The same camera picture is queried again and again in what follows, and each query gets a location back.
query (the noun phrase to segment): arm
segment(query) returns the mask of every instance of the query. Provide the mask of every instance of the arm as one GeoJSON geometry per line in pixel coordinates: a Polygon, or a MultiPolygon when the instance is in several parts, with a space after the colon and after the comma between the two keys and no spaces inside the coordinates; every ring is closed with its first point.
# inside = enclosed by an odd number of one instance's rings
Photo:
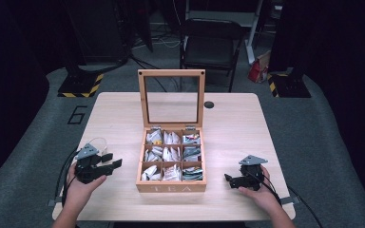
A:
{"type": "Polygon", "coordinates": [[[67,184],[69,185],[67,201],[52,227],[74,228],[76,219],[86,206],[91,193],[106,180],[106,176],[101,176],[97,180],[84,184],[75,178],[75,167],[76,163],[69,168],[67,174],[67,184]]]}
{"type": "MultiPolygon", "coordinates": [[[[267,178],[265,179],[265,184],[269,185],[269,173],[263,166],[261,168],[264,176],[267,178]]],[[[251,198],[258,207],[269,215],[272,220],[273,227],[295,227],[295,224],[290,220],[289,216],[277,202],[274,195],[264,185],[262,185],[258,191],[253,191],[244,187],[240,187],[239,190],[243,193],[243,195],[251,198]]]]}

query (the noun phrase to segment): open box lid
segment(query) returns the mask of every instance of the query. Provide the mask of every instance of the open box lid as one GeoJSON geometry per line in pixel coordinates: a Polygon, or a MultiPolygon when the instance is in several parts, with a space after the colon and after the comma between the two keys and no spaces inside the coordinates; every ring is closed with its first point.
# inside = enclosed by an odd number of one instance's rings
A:
{"type": "Polygon", "coordinates": [[[202,127],[204,69],[138,70],[144,127],[202,127]]]}

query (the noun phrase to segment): human hand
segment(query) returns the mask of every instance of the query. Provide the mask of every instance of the human hand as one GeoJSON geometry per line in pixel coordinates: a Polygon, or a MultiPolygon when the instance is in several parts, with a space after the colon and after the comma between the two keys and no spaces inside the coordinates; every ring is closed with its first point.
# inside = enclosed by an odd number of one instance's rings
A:
{"type": "MultiPolygon", "coordinates": [[[[266,170],[266,168],[263,166],[261,166],[261,169],[262,169],[263,175],[266,177],[264,179],[264,183],[267,184],[268,186],[270,186],[271,183],[269,182],[268,170],[266,170]]],[[[241,191],[243,193],[243,195],[251,198],[258,207],[260,207],[261,209],[266,211],[268,214],[271,213],[273,209],[280,207],[275,196],[263,184],[261,185],[261,187],[258,191],[253,191],[253,190],[245,188],[245,187],[239,187],[239,191],[241,191]]]]}
{"type": "Polygon", "coordinates": [[[67,174],[68,189],[64,209],[70,210],[72,213],[77,213],[77,215],[79,215],[86,206],[93,191],[106,180],[106,175],[102,175],[100,178],[85,184],[77,180],[75,176],[75,167],[76,163],[69,168],[69,172],[67,174]]]}

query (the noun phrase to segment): wooden table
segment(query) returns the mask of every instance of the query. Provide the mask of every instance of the wooden table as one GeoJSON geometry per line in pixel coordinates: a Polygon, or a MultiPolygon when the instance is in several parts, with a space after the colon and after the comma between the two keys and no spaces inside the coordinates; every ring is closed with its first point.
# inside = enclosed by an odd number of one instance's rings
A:
{"type": "MultiPolygon", "coordinates": [[[[101,93],[91,112],[80,147],[93,138],[107,141],[108,153],[123,166],[96,189],[78,220],[105,221],[239,221],[268,216],[239,190],[231,189],[224,174],[241,176],[239,161],[248,155],[268,160],[281,198],[289,197],[278,157],[257,95],[205,93],[215,106],[203,111],[207,186],[204,193],[139,193],[135,181],[144,132],[139,92],[101,93]]],[[[283,205],[289,217],[292,203],[283,205]]],[[[62,210],[57,203],[54,219],[62,210]]]]}

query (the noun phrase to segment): red object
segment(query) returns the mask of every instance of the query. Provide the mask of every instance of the red object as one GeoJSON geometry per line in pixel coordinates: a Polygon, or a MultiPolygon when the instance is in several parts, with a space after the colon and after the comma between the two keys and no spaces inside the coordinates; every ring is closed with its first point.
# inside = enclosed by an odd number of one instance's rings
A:
{"type": "Polygon", "coordinates": [[[260,73],[259,60],[256,60],[251,66],[250,72],[248,73],[248,79],[253,81],[254,83],[257,83],[259,78],[259,73],[260,73]]]}

